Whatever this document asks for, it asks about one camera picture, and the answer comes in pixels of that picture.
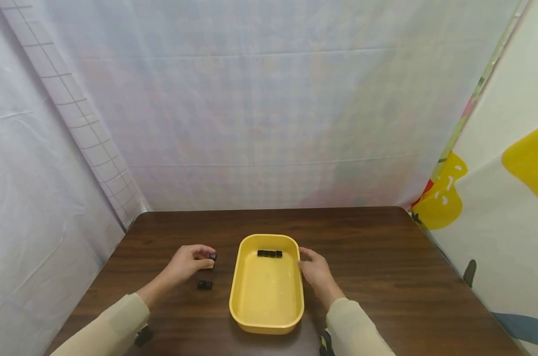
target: beige sleeve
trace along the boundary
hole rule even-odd
[[[394,356],[355,301],[346,298],[334,301],[326,314],[326,325],[336,356]]]
[[[97,319],[59,346],[51,356],[119,356],[134,343],[148,321],[149,310],[133,293],[102,312]]]

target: hand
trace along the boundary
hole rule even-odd
[[[180,284],[190,278],[194,273],[214,264],[210,254],[216,250],[205,245],[180,246],[172,257],[168,266],[163,270],[164,275],[172,284]]]
[[[170,263],[149,284],[137,291],[138,296],[152,310],[170,290],[186,281],[192,274],[214,264],[210,254],[216,250],[204,245],[190,245],[178,248]]]
[[[310,261],[299,261],[299,267],[326,310],[337,299],[345,298],[330,273],[326,259],[309,248],[299,247],[299,252],[310,259]]]

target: left hand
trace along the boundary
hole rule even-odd
[[[209,257],[215,252],[205,245],[180,246],[161,274],[174,284],[182,283],[199,270],[213,265],[214,261]]]

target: yellow shape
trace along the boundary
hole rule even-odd
[[[504,151],[502,165],[538,197],[538,128]]]
[[[467,172],[465,162],[450,152],[433,187],[412,209],[426,228],[430,230],[444,228],[461,215],[463,202],[457,193],[455,183]]]

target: grid pattern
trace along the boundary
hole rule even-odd
[[[125,228],[145,211],[141,194],[73,74],[28,0],[0,0],[0,8],[45,89]]]

